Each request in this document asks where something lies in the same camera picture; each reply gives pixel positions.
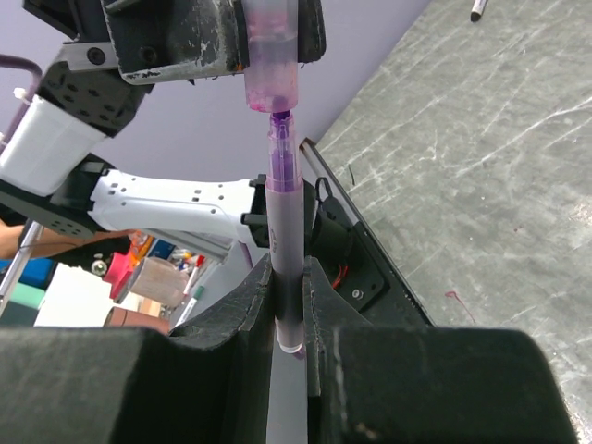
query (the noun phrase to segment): white plastic part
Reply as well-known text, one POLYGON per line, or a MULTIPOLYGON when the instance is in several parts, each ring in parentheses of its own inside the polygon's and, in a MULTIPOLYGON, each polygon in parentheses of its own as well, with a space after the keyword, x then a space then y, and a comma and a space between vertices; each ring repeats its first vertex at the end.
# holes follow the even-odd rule
POLYGON ((48 196, 104 138, 101 131, 35 96, 0 155, 0 179, 48 196))
POLYGON ((193 287, 191 288, 191 291, 190 291, 190 298, 188 299, 187 305, 183 309, 183 313, 181 313, 179 320, 175 324, 175 327, 180 326, 189 318, 191 311, 193 310, 193 307, 197 303, 197 300, 194 297, 195 292, 198 290, 198 288, 200 286, 205 287, 207 285, 208 279, 214 274, 215 271, 217 271, 217 269, 218 269, 218 264, 216 264, 216 263, 210 264, 207 267, 207 269, 203 272, 203 274, 200 276, 200 278, 197 280, 195 285, 193 285, 193 287))
POLYGON ((28 102, 26 100, 27 97, 27 90, 25 90, 24 88, 15 88, 14 91, 12 92, 15 94, 15 97, 18 98, 19 100, 22 100, 24 103, 26 103, 27 105, 30 105, 31 102, 28 102))
POLYGON ((253 243, 241 223, 251 212, 249 180, 189 182, 148 179, 110 170, 99 179, 89 215, 104 229, 206 233, 253 243))

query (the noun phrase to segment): cable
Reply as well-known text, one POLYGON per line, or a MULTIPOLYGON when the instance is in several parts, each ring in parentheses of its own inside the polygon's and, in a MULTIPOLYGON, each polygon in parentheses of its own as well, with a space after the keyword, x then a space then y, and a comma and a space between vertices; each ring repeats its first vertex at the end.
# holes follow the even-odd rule
POLYGON ((340 265, 339 266, 339 274, 337 275, 337 278, 333 281, 333 285, 331 285, 331 287, 333 287, 333 290, 336 290, 337 287, 341 284, 341 281, 343 279, 345 279, 345 277, 348 274, 349 269, 350 268, 347 265, 345 265, 345 266, 340 265))
POLYGON ((12 118, 10 126, 8 127, 8 132, 5 134, 4 139, 0 142, 1 154, 10 142, 10 139, 12 139, 12 136, 14 136, 15 132, 17 131, 21 120, 25 117, 25 114, 27 114, 29 105, 31 104, 33 97, 39 89, 39 85, 43 79, 43 71, 35 62, 32 62, 26 58, 6 54, 0 54, 0 68, 22 69, 29 71, 33 76, 31 86, 23 97, 17 114, 12 118))

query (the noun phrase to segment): screw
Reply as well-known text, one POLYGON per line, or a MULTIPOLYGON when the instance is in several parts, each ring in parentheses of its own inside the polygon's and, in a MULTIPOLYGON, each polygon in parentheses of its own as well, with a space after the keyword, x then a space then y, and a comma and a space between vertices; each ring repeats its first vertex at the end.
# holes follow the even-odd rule
POLYGON ((86 52, 86 57, 93 65, 103 65, 106 60, 105 53, 102 49, 92 47, 86 52))
POLYGON ((364 297, 364 292, 360 291, 358 289, 355 289, 354 291, 351 292, 351 296, 353 297, 353 299, 360 301, 364 297))
POLYGON ((98 277, 103 277, 107 272, 107 264, 103 261, 94 261, 91 265, 91 271, 98 277))
POLYGON ((143 46, 140 48, 140 59, 148 65, 156 65, 158 53, 152 46, 143 46))

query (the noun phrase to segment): gray marble table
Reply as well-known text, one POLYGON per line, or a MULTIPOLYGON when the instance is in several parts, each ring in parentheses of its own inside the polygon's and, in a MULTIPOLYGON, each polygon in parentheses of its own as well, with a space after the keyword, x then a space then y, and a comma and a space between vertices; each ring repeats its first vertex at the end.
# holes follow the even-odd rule
POLYGON ((319 149, 435 322, 531 334, 592 442, 592 2, 471 5, 434 0, 319 149))

